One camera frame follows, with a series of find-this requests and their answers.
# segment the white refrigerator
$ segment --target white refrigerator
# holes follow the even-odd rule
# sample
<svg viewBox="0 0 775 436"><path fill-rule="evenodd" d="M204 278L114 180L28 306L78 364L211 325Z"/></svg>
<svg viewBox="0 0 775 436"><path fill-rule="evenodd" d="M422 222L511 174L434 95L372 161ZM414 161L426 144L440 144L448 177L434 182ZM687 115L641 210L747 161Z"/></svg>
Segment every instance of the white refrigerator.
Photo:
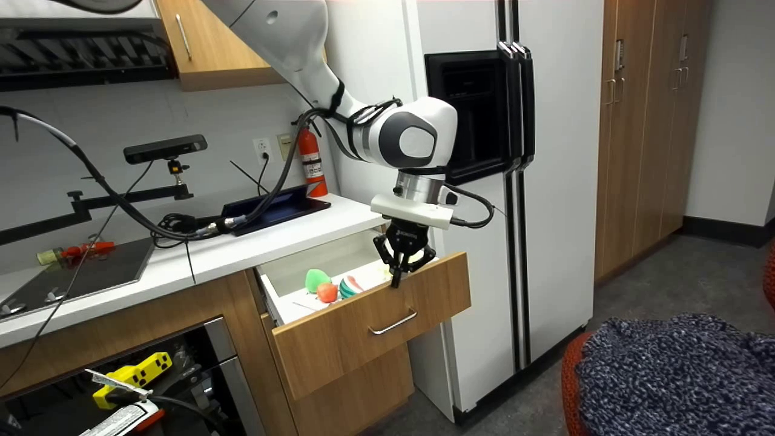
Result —
<svg viewBox="0 0 775 436"><path fill-rule="evenodd" d="M497 215L434 245L468 252L471 307L411 344L417 387L463 421L594 315L602 0L332 0L330 12L332 68L361 98L426 95L426 52L493 50L514 20L532 50L535 159L463 183ZM337 159L337 180L367 201L394 171ZM454 215L481 206L460 198Z"/></svg>

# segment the drawer front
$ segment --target drawer front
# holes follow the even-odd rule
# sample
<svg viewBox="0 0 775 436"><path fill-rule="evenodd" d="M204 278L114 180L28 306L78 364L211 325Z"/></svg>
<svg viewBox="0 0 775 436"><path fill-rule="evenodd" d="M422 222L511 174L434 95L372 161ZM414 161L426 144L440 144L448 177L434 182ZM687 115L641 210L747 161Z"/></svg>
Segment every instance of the drawer front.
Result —
<svg viewBox="0 0 775 436"><path fill-rule="evenodd" d="M470 307L468 259L453 255L332 310L273 329L293 400L330 384Z"/></svg>

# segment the yellow tool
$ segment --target yellow tool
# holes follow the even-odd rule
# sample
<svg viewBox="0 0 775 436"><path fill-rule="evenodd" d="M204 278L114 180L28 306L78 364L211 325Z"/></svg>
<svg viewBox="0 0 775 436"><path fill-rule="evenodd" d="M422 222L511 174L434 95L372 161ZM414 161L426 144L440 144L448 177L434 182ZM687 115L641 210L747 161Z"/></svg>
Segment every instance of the yellow tool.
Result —
<svg viewBox="0 0 775 436"><path fill-rule="evenodd" d="M114 372L107 372L114 381L136 384L136 387L144 387L149 384L158 375L166 372L172 368L172 355L166 352L155 352L148 359L142 359L136 365L120 365ZM114 401L108 401L108 393L114 393L114 387L104 384L97 393L92 393L92 400L98 408L115 408Z"/></svg>

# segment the red chair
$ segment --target red chair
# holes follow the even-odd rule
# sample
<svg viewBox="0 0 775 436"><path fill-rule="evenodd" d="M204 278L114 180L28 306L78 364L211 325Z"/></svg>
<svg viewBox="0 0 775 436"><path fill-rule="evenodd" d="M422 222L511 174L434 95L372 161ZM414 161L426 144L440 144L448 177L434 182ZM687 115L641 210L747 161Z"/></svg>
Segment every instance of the red chair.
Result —
<svg viewBox="0 0 775 436"><path fill-rule="evenodd" d="M775 310L775 245L768 252L763 293ZM580 415L579 415L579 377L577 365L580 360L580 352L594 331L583 331L574 337L562 353L562 408L569 436L586 436Z"/></svg>

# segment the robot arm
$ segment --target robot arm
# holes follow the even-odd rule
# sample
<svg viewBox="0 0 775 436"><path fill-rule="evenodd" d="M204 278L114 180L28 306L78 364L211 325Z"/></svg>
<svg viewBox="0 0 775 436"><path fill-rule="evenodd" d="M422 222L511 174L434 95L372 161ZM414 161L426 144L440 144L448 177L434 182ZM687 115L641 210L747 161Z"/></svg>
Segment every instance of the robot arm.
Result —
<svg viewBox="0 0 775 436"><path fill-rule="evenodd" d="M405 272L414 272L435 252L429 247L429 228L448 228L453 210L417 204L417 171L443 169L453 154L457 113L449 103L422 96L362 103L325 63L330 28L325 0L204 0L248 49L254 49L288 84L325 115L339 153L400 169L396 195L374 195L371 207L389 218L389 228L374 239L391 285Z"/></svg>

